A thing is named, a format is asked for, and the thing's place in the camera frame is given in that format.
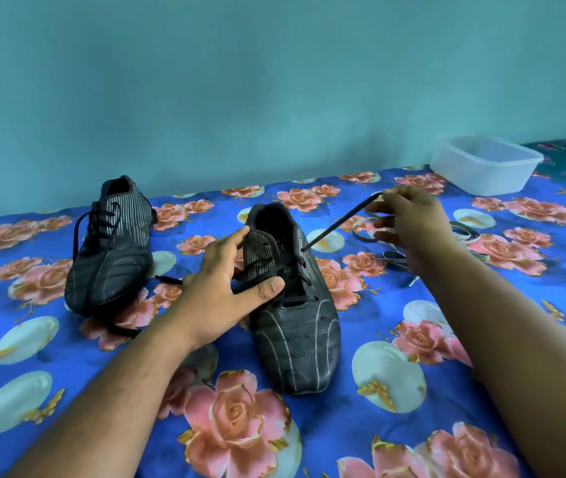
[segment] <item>teal wall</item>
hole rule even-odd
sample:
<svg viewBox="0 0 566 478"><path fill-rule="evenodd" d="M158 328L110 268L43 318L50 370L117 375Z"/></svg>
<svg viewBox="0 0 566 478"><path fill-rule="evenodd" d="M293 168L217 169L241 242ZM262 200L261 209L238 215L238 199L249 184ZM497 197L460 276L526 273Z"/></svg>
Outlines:
<svg viewBox="0 0 566 478"><path fill-rule="evenodd" d="M566 137L566 0L0 0L0 215Z"/></svg>

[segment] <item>black shoe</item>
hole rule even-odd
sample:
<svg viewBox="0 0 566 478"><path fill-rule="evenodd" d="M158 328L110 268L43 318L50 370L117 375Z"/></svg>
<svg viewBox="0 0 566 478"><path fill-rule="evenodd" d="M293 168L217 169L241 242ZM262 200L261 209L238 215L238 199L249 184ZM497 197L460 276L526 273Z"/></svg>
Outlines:
<svg viewBox="0 0 566 478"><path fill-rule="evenodd" d="M247 217L241 291L278 275L285 289L250 314L261 364L279 391L324 391L340 354L338 313L301 228L280 203L256 204Z"/></svg>
<svg viewBox="0 0 566 478"><path fill-rule="evenodd" d="M88 232L78 249L80 222L86 215ZM99 200L75 224L66 305L95 317L111 333L137 335L138 329L123 329L113 322L135 300L152 269L150 226L156 222L155 210L128 176L106 181Z"/></svg>

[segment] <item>blue floral bed sheet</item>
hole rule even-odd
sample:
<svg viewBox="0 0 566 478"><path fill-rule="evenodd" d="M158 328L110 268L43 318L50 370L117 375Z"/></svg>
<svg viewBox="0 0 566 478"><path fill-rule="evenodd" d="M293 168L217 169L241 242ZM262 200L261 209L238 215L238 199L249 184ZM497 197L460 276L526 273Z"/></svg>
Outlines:
<svg viewBox="0 0 566 478"><path fill-rule="evenodd" d="M255 203L282 201L311 240L394 185L437 195L450 218L482 233L465 244L566 326L566 190L541 175L500 198L473 198L424 166L155 198L155 272L196 272L207 244L242 225ZM126 344L64 306L74 222L85 210L0 218L0 475ZM373 232L360 218L314 247L342 326L327 391L274 392L241 322L175 373L138 477L531 475L422 282L407 287L408 274L372 258L382 243L352 237L354 223ZM149 279L122 321L144 327L180 293ZM239 384L242 394L224 392ZM211 407L232 419L216 422ZM245 420L255 415L262 426L248 436Z"/></svg>

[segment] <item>white plastic container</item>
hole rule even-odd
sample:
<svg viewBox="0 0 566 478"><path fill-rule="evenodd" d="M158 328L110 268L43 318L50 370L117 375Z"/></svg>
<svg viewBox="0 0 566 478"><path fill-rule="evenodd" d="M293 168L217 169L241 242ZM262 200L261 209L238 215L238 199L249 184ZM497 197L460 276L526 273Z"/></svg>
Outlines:
<svg viewBox="0 0 566 478"><path fill-rule="evenodd" d="M543 159L533 149L471 134L438 139L430 167L469 194L494 196L522 190Z"/></svg>

